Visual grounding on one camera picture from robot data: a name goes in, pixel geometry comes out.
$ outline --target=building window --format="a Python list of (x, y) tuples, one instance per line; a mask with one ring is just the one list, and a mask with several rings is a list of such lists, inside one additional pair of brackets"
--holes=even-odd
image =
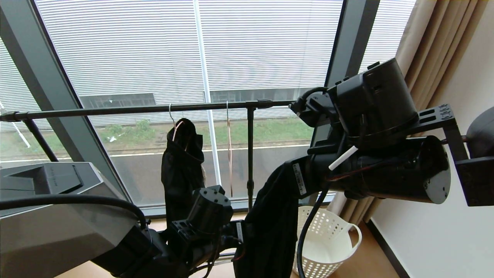
[(126, 107), (156, 105), (152, 93), (130, 93), (81, 96), (84, 108)]
[(256, 89), (256, 90), (228, 90), (228, 91), (210, 91), (213, 102), (226, 101), (249, 101), (258, 99), (270, 100), (294, 100), (303, 92), (311, 88), (295, 89)]

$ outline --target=hanger hook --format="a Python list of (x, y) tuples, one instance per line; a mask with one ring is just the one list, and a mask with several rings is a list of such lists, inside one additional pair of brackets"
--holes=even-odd
[(173, 121), (173, 126), (175, 127), (175, 120), (173, 119), (173, 117), (171, 115), (171, 103), (168, 105), (168, 113), (170, 114), (170, 118)]

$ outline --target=corrugated metal facade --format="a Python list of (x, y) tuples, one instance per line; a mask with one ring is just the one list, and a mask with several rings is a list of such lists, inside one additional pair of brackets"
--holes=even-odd
[[(49, 35), (80, 97), (153, 93), (156, 104), (204, 101), (192, 0), (37, 0)], [(200, 0), (211, 91), (323, 84), (342, 0)], [(362, 66), (394, 55), (413, 1), (381, 0)], [(2, 81), (23, 86), (14, 68)], [(27, 88), (0, 88), (8, 110), (38, 110)], [(292, 115), (285, 107), (256, 117)], [(174, 112), (194, 121), (206, 112)], [(232, 118), (246, 118), (244, 109)], [(224, 119), (225, 111), (215, 111)], [(168, 113), (92, 117), (93, 124), (170, 121)]]

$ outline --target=beige curtain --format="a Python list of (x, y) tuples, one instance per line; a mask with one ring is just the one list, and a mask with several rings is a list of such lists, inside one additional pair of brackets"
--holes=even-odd
[[(441, 94), (455, 71), (482, 16), (485, 0), (417, 0), (396, 59), (417, 111)], [(344, 220), (368, 222), (381, 199), (351, 200), (338, 192), (327, 210)]]

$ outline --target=grass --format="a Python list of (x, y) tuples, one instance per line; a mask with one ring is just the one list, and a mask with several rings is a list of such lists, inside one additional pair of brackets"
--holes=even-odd
[[(203, 135), (204, 146), (211, 146), (209, 126), (207, 122), (196, 123), (198, 134)], [(173, 124), (151, 125), (148, 120), (141, 120), (133, 126), (109, 125), (103, 129), (96, 129), (99, 137), (108, 151), (145, 149), (166, 146), (166, 134)], [(247, 144), (247, 120), (232, 121), (231, 139), (233, 144)], [(228, 143), (228, 128), (226, 122), (215, 122), (217, 144)], [(2, 132), (0, 136), (1, 157), (43, 154), (32, 134), (23, 132), (26, 140), (31, 144), (27, 148), (16, 132)], [(310, 140), (312, 128), (296, 117), (276, 118), (254, 121), (254, 142), (280, 142), (289, 140)], [(43, 132), (45, 140), (53, 151), (60, 156), (67, 156), (67, 152), (54, 132)]]

